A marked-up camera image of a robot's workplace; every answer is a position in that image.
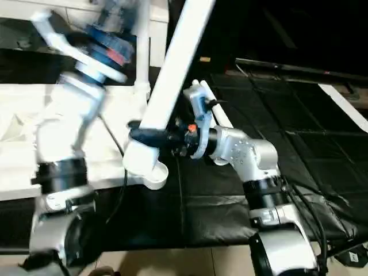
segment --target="tile floor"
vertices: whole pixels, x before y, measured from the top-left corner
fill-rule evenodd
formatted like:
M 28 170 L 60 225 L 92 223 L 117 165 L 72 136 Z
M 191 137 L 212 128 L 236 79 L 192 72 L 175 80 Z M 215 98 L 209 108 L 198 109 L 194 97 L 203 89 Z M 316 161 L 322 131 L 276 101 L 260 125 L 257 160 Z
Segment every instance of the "tile floor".
M 0 256 L 0 266 L 17 264 L 26 256 Z M 252 276 L 248 246 L 199 248 L 185 250 L 142 250 L 107 252 L 81 274 L 97 267 L 110 266 L 122 276 Z M 328 262 L 329 276 L 368 275 L 364 269 L 344 267 L 335 259 Z

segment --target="white pipe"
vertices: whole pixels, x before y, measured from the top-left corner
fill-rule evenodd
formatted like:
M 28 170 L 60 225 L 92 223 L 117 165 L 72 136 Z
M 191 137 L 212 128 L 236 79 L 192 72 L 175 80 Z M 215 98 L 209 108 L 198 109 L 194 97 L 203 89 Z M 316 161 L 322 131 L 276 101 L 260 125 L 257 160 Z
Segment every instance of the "white pipe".
M 150 0 L 140 0 L 137 19 L 137 62 L 134 89 L 150 98 L 151 86 L 148 80 L 150 69 Z
M 215 1 L 186 0 L 141 128 L 166 128 Z M 130 141 L 123 162 L 131 173 L 147 175 L 158 156 L 157 148 Z
M 201 86 L 204 87 L 204 89 L 206 90 L 206 94 L 209 100 L 211 101 L 216 100 L 216 97 L 214 96 L 211 88 L 209 88 L 205 80 L 201 81 Z M 212 107 L 212 111 L 213 111 L 214 116 L 216 117 L 217 122 L 220 124 L 220 126 L 226 127 L 226 128 L 233 128 L 233 125 L 231 124 L 228 116 L 226 115 L 221 105 L 219 104 L 215 105 L 214 107 Z
M 368 132 L 368 121 L 332 85 L 319 84 L 321 89 L 356 123 L 361 130 Z

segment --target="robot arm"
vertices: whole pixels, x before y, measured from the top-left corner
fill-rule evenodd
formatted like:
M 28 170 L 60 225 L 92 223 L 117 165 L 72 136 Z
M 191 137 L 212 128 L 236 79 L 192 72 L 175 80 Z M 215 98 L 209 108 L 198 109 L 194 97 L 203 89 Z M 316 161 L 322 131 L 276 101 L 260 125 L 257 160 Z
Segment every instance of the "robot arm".
M 52 94 L 36 129 L 38 168 L 32 183 L 41 185 L 41 196 L 35 200 L 30 257 L 1 275 L 78 275 L 101 253 L 105 220 L 95 211 L 82 145 L 103 108 L 105 81 L 126 80 L 117 69 L 130 62 L 134 49 L 94 25 L 86 30 L 88 53 L 81 52 L 54 31 L 51 16 L 43 12 L 32 21 L 48 45 L 76 59 L 76 73 L 61 76 L 63 88 Z
M 193 107 L 195 127 L 190 125 L 182 128 L 182 133 L 176 131 L 160 139 L 167 139 L 174 148 L 181 141 L 185 151 L 175 150 L 181 155 L 190 155 L 192 159 L 206 155 L 213 160 L 227 161 L 234 168 L 243 183 L 251 225 L 259 230 L 250 238 L 256 275 L 317 275 L 317 260 L 298 210 L 288 199 L 288 187 L 279 173 L 275 147 L 267 140 L 252 139 L 239 129 L 218 125 L 210 128 L 212 107 L 209 106 L 213 99 L 207 97 L 206 89 L 206 85 L 194 82 L 184 91 Z M 156 131 L 133 128 L 130 136 L 154 147 Z

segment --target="black cable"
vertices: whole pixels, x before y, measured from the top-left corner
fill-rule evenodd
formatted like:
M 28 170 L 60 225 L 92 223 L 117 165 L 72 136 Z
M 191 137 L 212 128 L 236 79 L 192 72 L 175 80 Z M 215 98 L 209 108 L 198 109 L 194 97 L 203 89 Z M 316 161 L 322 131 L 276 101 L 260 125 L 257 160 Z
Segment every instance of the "black cable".
M 322 246 L 322 241 L 321 241 L 321 237 L 320 235 L 317 233 L 317 231 L 315 230 L 315 228 L 312 226 L 312 224 L 309 222 L 309 220 L 307 220 L 306 215 L 304 214 L 302 207 L 300 206 L 299 202 L 297 201 L 295 195 L 292 193 L 292 191 L 288 191 L 288 195 L 290 197 L 290 199 L 293 201 L 295 207 L 298 209 L 301 217 L 304 219 L 304 221 L 306 222 L 306 224 L 308 225 L 309 229 L 312 231 L 315 239 L 317 240 L 319 246 Z
M 183 188 L 182 188 L 182 173 L 180 169 L 180 162 L 177 156 L 174 156 L 177 163 L 177 173 L 178 173 L 178 183 L 179 183 L 179 193 L 180 193 L 180 214 L 181 214 L 181 234 L 184 235 L 184 204 L 183 204 Z
M 109 128 L 108 124 L 106 123 L 105 119 L 103 118 L 103 116 L 100 114 L 98 116 L 104 127 L 106 128 L 106 130 L 109 132 L 111 138 L 113 139 L 116 147 L 118 148 L 120 154 L 121 154 L 121 157 L 123 158 L 124 157 L 124 152 L 118 142 L 118 140 L 116 139 L 115 135 L 112 133 L 111 129 Z M 125 192 L 125 188 L 127 187 L 128 185 L 128 171 L 124 168 L 124 182 L 120 188 L 120 192 L 119 192 L 119 198 L 115 204 L 115 208 L 113 209 L 113 211 L 111 212 L 110 216 L 108 217 L 108 219 L 106 220 L 106 224 L 108 224 L 110 222 L 110 220 L 115 216 L 115 214 L 117 213 L 117 211 L 119 210 L 119 207 L 122 203 L 122 199 L 124 198 L 124 192 Z
M 291 187 L 293 188 L 295 193 L 298 195 L 300 200 L 304 203 L 304 205 L 306 206 L 309 213 L 312 215 L 313 219 L 315 220 L 317 224 L 318 230 L 321 235 L 321 254 L 317 258 L 320 259 L 319 261 L 320 261 L 320 266 L 321 266 L 321 272 L 325 274 L 327 272 L 326 270 L 327 270 L 327 249 L 328 248 L 327 248 L 327 238 L 324 232 L 323 225 L 320 219 L 318 218 L 315 210 L 312 208 L 311 203 L 304 197 L 304 195 L 294 185 L 291 185 Z

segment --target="black mat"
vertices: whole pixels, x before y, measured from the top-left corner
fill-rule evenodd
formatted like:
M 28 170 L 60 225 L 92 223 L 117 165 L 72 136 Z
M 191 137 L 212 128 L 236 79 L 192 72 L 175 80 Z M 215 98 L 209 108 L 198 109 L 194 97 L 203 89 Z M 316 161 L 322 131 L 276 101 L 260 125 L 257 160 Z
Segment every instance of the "black mat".
M 70 62 L 65 57 L 43 56 L 44 66 L 39 65 L 34 72 L 24 65 L 29 54 L 21 54 L 23 59 L 13 59 L 10 65 L 0 59 L 0 79 L 6 79 L 4 82 L 30 83 L 33 79 L 52 83 Z M 16 62 L 21 63 L 27 81 L 21 80 Z M 51 62 L 61 65 L 56 69 Z M 54 70 L 51 79 L 47 77 L 48 68 Z M 152 68 L 151 79 L 157 72 Z M 317 85 L 256 79 L 251 83 L 242 76 L 225 75 L 207 80 L 218 98 L 230 103 L 224 109 L 235 127 L 274 143 L 281 171 L 290 181 L 324 194 L 303 189 L 330 240 L 368 237 L 364 212 L 368 207 L 368 135 Z M 144 186 L 127 188 L 123 204 L 109 225 L 109 234 L 101 237 L 105 250 L 248 242 L 255 230 L 250 227 L 241 183 L 230 166 L 180 159 L 179 185 L 175 159 L 163 154 L 161 160 L 170 170 L 165 187 L 159 191 Z M 117 195 L 118 189 L 100 191 L 98 210 L 108 215 Z M 0 202 L 0 222 L 4 225 L 0 228 L 0 247 L 18 248 L 18 252 L 27 249 L 32 213 L 32 199 Z

